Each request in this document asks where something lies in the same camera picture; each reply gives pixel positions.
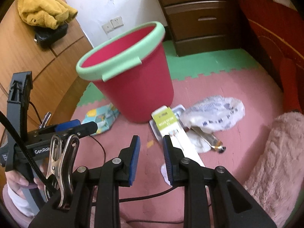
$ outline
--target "pink foam mat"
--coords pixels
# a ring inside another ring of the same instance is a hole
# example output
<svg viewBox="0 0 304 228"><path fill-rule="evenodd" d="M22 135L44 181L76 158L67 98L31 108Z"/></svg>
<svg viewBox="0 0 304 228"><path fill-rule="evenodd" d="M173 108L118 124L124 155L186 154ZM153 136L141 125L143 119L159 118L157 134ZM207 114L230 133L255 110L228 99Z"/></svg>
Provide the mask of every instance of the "pink foam mat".
<svg viewBox="0 0 304 228"><path fill-rule="evenodd" d="M283 113L279 87L261 68L199 75L198 78L186 78L184 81L173 80L173 86L174 100L171 107L182 104L187 108L211 95L242 100L245 117L232 129L215 133L227 150L223 154L210 151L200 154L200 157L206 167L222 165L243 183L264 151L273 119ZM107 103L108 100L102 100L78 107L72 119L82 120L88 110ZM95 138L104 146L106 160L110 160L118 156L122 148L129 146L133 135L139 135L141 140L136 179L131 188L120 188L120 198L151 195L168 189L160 172L164 163L162 146L156 141L148 124L130 123L120 115L109 131ZM81 165L99 167L102 163L100 146L90 137L81 139L74 169ZM121 216L126 220L181 221L183 208L182 188L154 199L120 204ZM132 223L132 227L183 225Z"/></svg>

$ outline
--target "light green bucket rim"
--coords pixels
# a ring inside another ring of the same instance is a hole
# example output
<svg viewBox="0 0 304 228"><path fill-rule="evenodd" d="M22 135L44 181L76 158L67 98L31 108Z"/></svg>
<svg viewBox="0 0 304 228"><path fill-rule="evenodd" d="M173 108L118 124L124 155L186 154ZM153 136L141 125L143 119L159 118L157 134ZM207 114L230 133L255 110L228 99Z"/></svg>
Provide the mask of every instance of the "light green bucket rim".
<svg viewBox="0 0 304 228"><path fill-rule="evenodd" d="M111 44L112 42L134 32L139 29L155 26L154 29L143 39L132 45L125 51L117 54L116 56L96 64L91 67L82 68L84 61L92 54ZM103 80L104 82L129 70L135 66L140 65L141 60L148 56L162 41L165 35L164 26L158 21L151 21L135 27L123 34L120 34L112 39L102 43L86 53L76 64L76 71L80 78L87 81Z"/></svg>

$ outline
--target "red bucket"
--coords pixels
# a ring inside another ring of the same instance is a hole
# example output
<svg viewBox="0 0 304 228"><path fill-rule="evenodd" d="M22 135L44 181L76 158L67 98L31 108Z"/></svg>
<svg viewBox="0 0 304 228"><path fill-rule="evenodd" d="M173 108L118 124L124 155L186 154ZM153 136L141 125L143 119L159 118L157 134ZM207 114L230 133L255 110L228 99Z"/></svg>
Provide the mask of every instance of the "red bucket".
<svg viewBox="0 0 304 228"><path fill-rule="evenodd" d="M145 23L94 48L77 63L83 79L96 87L129 121L143 123L174 96L159 22Z"/></svg>

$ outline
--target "green foam mat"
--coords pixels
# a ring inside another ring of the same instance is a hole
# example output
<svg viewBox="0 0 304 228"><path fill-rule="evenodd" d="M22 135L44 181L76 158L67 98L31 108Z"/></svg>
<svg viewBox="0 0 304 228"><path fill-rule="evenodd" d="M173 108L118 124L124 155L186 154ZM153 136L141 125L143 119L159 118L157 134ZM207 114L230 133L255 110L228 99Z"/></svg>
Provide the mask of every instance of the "green foam mat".
<svg viewBox="0 0 304 228"><path fill-rule="evenodd" d="M210 75L220 71L257 68L258 63L243 49L204 52L177 57L172 41L163 42L172 80L182 81L186 77L197 78L199 74ZM80 98L77 107L101 101L105 96L90 83Z"/></svg>
<svg viewBox="0 0 304 228"><path fill-rule="evenodd" d="M80 98L77 107L87 105L89 103L94 103L95 101L101 101L103 99L105 99L105 96L92 82L90 82L87 86L87 89L83 92L83 95Z"/></svg>

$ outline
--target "floor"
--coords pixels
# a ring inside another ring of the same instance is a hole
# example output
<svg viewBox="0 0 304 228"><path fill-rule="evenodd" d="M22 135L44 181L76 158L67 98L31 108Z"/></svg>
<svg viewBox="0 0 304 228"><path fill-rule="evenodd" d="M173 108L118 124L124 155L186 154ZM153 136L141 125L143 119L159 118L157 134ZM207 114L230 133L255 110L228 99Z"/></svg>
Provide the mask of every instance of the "floor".
<svg viewBox="0 0 304 228"><path fill-rule="evenodd" d="M172 41L163 43L172 80L182 81L186 77L197 78L221 71L258 68L259 64L243 49L221 50L177 57ZM101 101L104 95L90 83L81 97L78 107Z"/></svg>
<svg viewBox="0 0 304 228"><path fill-rule="evenodd" d="M226 167L243 183L264 151L270 126L282 110L282 92L265 70L244 50L234 49L177 57L170 41L164 42L168 66L174 87L172 107L183 104L186 108L201 99L220 94L242 100L245 117L228 131L216 136L227 150L223 154L210 151L200 154L206 167ZM81 98L72 119L82 121L87 111L110 101L90 84ZM128 122L122 115L113 127L95 138L104 146L106 160L116 157L130 144L134 134L140 136L141 149L136 179L131 188L121 188L120 197L128 198L158 193L168 189L160 167L164 163L161 145L155 140L148 124ZM103 153L91 138L81 139L74 168L86 165L101 166ZM183 218L183 190L136 203L122 203L121 216L129 219L177 221ZM133 227L155 227L135 224Z"/></svg>

